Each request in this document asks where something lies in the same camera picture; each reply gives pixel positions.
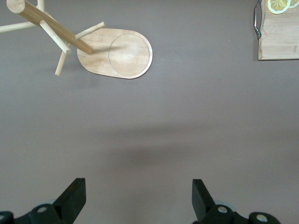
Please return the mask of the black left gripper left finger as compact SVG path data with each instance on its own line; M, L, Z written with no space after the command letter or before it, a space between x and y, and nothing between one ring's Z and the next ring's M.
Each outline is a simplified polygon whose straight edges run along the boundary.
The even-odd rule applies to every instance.
M76 178L53 203L38 205L17 218L10 211L2 211L0 222L2 224L72 224L85 203L85 179Z

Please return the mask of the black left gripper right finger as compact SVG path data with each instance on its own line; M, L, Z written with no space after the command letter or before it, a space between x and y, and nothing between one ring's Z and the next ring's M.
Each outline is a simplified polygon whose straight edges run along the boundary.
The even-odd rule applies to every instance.
M279 224L273 215L252 212L248 218L223 204L216 204L201 179L192 181L192 206L197 218L196 224Z

